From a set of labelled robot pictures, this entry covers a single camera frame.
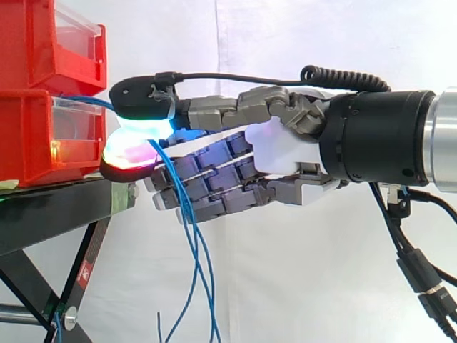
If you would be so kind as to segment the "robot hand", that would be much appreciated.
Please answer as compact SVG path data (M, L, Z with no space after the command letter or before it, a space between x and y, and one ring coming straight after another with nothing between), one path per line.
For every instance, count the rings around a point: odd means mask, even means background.
M106 143L105 178L144 180L157 209L196 223L271 202L305 206L345 186L319 147L328 94L257 79L235 98L181 99L176 85L187 80L164 72L111 88L109 107L123 124Z

